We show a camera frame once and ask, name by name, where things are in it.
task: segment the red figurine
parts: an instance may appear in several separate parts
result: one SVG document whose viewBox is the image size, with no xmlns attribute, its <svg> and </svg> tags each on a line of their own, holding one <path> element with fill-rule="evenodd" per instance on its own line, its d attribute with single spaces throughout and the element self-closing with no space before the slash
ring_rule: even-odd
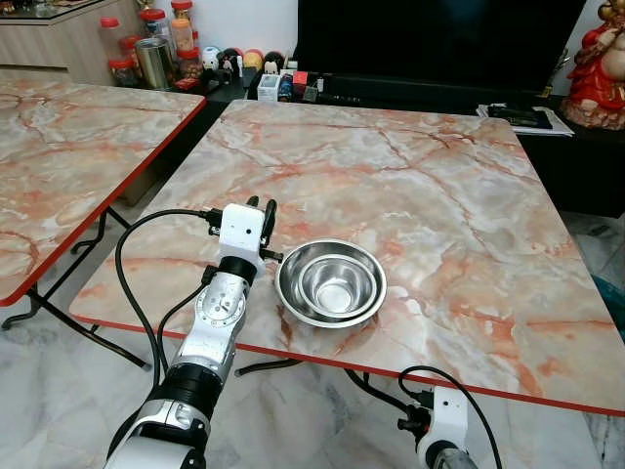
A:
<svg viewBox="0 0 625 469">
<path fill-rule="evenodd" d="M 568 75 L 570 96 L 562 102 L 567 119 L 585 127 L 625 129 L 625 0 L 599 7 L 605 23 L 588 31 Z"/>
</svg>

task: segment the black tv screen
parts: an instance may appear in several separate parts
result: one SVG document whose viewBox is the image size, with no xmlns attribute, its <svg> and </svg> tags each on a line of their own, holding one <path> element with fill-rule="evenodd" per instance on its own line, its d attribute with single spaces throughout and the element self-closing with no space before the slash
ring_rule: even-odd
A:
<svg viewBox="0 0 625 469">
<path fill-rule="evenodd" d="M 538 93 L 585 0 L 300 0 L 299 69 Z"/>
</svg>

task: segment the marble floor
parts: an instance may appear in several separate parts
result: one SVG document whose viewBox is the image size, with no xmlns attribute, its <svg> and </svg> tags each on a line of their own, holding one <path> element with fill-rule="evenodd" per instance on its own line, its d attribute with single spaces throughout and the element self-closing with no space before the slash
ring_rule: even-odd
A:
<svg viewBox="0 0 625 469">
<path fill-rule="evenodd" d="M 116 208 L 137 218 L 158 191 Z M 562 213 L 591 273 L 625 289 L 625 217 Z M 95 232 L 92 227 L 82 237 Z M 104 241 L 53 297 L 63 309 L 122 233 L 109 222 Z M 40 282 L 45 291 L 71 262 L 64 255 Z M 22 313 L 24 300 L 0 309 L 0 320 Z M 139 333 L 100 334 L 149 357 Z M 173 353 L 179 342 L 167 340 Z M 233 368 L 268 357 L 239 352 Z M 373 384 L 404 399 L 392 379 Z M 13 468 L 99 468 L 110 438 L 142 402 L 150 374 L 95 346 L 45 312 L 0 331 L 0 461 Z M 477 396 L 504 467 L 625 468 L 625 418 Z M 414 441 L 396 428 L 394 407 L 362 393 L 343 370 L 303 363 L 282 370 L 230 376 L 213 417 L 211 468 L 416 467 Z M 468 447 L 480 468 L 494 461 L 477 416 L 470 415 Z"/>
</svg>

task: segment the marble table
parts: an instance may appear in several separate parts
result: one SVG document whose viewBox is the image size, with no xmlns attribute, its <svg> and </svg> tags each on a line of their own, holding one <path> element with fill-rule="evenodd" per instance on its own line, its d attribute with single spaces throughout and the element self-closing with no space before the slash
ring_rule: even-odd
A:
<svg viewBox="0 0 625 469">
<path fill-rule="evenodd" d="M 430 364 L 480 393 L 625 415 L 625 347 L 505 121 L 233 102 L 145 213 L 252 194 L 278 202 L 271 249 L 346 239 L 380 260 L 389 288 L 369 323 L 319 329 L 280 304 L 270 269 L 250 293 L 239 348 L 390 376 Z M 214 260 L 206 228 L 163 218 L 124 247 L 154 326 Z M 112 254 L 70 313 L 142 330 Z M 189 303 L 167 334 L 184 336 L 191 321 Z"/>
<path fill-rule="evenodd" d="M 0 306 L 18 301 L 204 105 L 193 95 L 0 83 Z"/>
</svg>

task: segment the metal bowl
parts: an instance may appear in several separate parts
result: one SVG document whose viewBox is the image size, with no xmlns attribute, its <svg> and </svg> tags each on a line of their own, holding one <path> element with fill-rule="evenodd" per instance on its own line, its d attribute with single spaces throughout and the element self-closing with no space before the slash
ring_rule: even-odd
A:
<svg viewBox="0 0 625 469">
<path fill-rule="evenodd" d="M 353 318 L 373 303 L 373 274 L 353 257 L 326 254 L 312 259 L 300 272 L 298 287 L 304 302 L 330 318 Z"/>
<path fill-rule="evenodd" d="M 320 280 L 321 273 L 315 273 L 317 271 L 317 267 L 315 266 L 317 264 L 316 261 L 319 260 L 320 262 L 324 259 L 328 259 L 328 257 L 326 257 L 328 255 L 344 256 L 352 259 L 363 266 L 368 272 L 368 274 L 364 276 L 365 278 L 369 278 L 369 274 L 373 277 L 374 282 L 371 287 L 371 294 L 369 295 L 373 297 L 373 300 L 370 306 L 365 308 L 358 316 L 347 318 L 325 316 L 312 308 L 304 299 L 305 295 L 303 291 L 300 290 L 299 286 L 300 277 L 302 278 L 302 284 L 307 283 L 304 277 L 308 276 L 312 276 L 313 278 L 315 275 L 319 275 Z M 311 281 L 311 283 L 319 284 L 319 286 L 322 285 L 321 281 Z M 319 239 L 302 244 L 284 258 L 284 261 L 280 264 L 275 274 L 275 289 L 284 306 L 299 320 L 319 327 L 341 328 L 356 325 L 368 320 L 376 314 L 386 296 L 387 279 L 377 259 L 361 247 L 351 244 L 350 242 L 342 241 L 341 239 Z M 311 303 L 315 304 L 313 293 L 311 293 L 309 300 Z"/>
</svg>

